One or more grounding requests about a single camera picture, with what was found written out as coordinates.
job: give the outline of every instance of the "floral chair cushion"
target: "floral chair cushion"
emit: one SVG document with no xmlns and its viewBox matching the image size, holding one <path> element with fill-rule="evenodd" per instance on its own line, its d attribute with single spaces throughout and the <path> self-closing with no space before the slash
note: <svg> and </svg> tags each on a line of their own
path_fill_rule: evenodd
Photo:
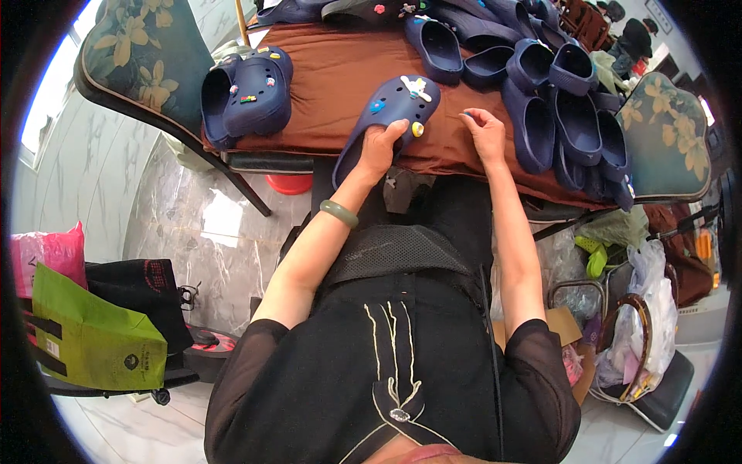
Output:
<svg viewBox="0 0 742 464">
<path fill-rule="evenodd" d="M 706 114 L 698 98 L 649 73 L 616 114 L 631 153 L 637 200 L 697 199 L 711 181 Z"/>
<path fill-rule="evenodd" d="M 137 119 L 164 117 L 199 139 L 201 83 L 214 61 L 188 0 L 104 4 L 82 46 L 85 78 L 149 113 Z"/>
</svg>

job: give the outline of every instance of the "green jade bangle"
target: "green jade bangle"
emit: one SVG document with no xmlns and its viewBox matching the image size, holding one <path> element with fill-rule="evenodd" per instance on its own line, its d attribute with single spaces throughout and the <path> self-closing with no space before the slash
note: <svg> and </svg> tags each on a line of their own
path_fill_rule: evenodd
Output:
<svg viewBox="0 0 742 464">
<path fill-rule="evenodd" d="M 348 211 L 345 206 L 338 205 L 332 200 L 324 200 L 320 203 L 320 211 L 324 211 L 325 213 L 342 220 L 351 229 L 358 225 L 358 217 L 356 217 L 356 215 Z"/>
</svg>

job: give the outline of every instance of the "cardboard box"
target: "cardboard box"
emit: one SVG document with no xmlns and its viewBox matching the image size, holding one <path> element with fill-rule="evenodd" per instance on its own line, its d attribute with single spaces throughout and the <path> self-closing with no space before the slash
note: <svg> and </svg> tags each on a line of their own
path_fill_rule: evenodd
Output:
<svg viewBox="0 0 742 464">
<path fill-rule="evenodd" d="M 562 342 L 562 346 L 577 342 L 582 338 L 582 331 L 566 306 L 547 310 L 546 324 L 549 326 L 549 330 L 559 334 L 559 340 Z M 492 329 L 495 342 L 504 350 L 505 323 L 503 321 L 493 322 Z M 582 376 L 572 387 L 572 394 L 575 400 L 577 400 L 579 405 L 582 405 L 595 376 L 594 349 L 589 344 L 578 343 L 575 351 L 578 355 L 585 357 L 582 360 Z"/>
</svg>

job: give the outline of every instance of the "black bag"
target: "black bag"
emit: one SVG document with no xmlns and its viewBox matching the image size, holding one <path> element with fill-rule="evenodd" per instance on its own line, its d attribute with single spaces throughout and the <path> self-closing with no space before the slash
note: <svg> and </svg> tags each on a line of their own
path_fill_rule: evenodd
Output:
<svg viewBox="0 0 742 464">
<path fill-rule="evenodd" d="M 169 259 L 85 263 L 88 290 L 109 303 L 144 313 L 168 342 L 168 354 L 193 344 L 180 309 L 180 291 Z"/>
</svg>

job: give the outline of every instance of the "pink plastic bag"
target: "pink plastic bag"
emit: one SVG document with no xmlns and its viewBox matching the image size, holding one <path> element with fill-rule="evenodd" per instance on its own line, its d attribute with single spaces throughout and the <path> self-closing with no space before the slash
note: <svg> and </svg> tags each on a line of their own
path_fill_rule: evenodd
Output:
<svg viewBox="0 0 742 464">
<path fill-rule="evenodd" d="M 571 344 L 562 347 L 562 362 L 567 370 L 567 378 L 571 387 L 582 377 L 582 356 L 579 356 Z"/>
<path fill-rule="evenodd" d="M 31 298 L 36 263 L 66 275 L 88 289 L 85 278 L 85 236 L 82 222 L 69 232 L 28 232 L 10 236 L 10 257 L 19 298 Z"/>
</svg>

